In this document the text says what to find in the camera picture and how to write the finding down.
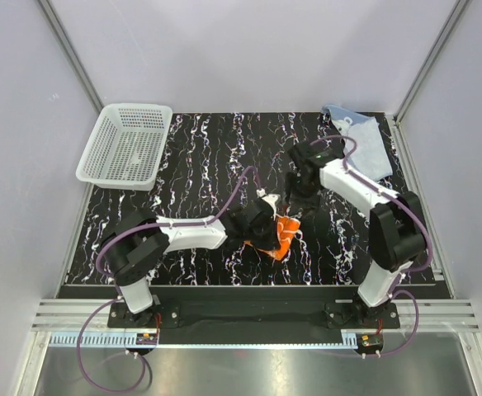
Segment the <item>orange white patterned towel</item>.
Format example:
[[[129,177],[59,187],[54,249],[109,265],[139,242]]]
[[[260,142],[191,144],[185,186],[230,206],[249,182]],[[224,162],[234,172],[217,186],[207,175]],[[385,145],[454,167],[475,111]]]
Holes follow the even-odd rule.
[[[296,234],[300,231],[300,221],[288,216],[276,216],[275,225],[270,228],[269,232],[263,234],[263,237],[276,235],[281,243],[281,248],[276,251],[260,251],[274,260],[281,261],[289,252],[291,243]]]

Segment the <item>light blue towel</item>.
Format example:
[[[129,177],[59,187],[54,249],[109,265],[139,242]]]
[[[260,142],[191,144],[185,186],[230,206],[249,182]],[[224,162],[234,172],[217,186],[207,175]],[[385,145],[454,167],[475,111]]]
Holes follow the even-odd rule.
[[[341,135],[357,142],[357,149],[349,158],[353,168],[375,182],[393,174],[379,124],[374,117],[335,105],[326,105],[321,112],[329,116]]]

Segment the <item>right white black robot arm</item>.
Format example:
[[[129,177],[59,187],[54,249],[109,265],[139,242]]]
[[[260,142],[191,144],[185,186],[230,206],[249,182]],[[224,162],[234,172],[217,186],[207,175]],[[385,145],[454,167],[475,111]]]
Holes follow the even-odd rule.
[[[368,223],[371,264],[338,327],[355,322],[370,327],[395,297],[396,286],[410,273],[431,265],[432,241],[419,197],[384,188],[336,159],[322,167],[306,165],[286,174],[286,202],[314,203],[322,190],[332,190],[362,213]]]

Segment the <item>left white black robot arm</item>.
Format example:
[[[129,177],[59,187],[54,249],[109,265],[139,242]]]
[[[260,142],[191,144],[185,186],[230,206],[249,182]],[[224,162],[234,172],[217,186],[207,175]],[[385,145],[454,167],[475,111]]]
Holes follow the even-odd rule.
[[[126,317],[144,327],[155,315],[146,276],[165,254],[235,248],[241,243],[263,250],[280,246],[275,203],[259,198],[245,207],[199,219],[170,219],[140,210],[106,236],[96,266],[107,269],[115,281],[118,295],[127,306]]]

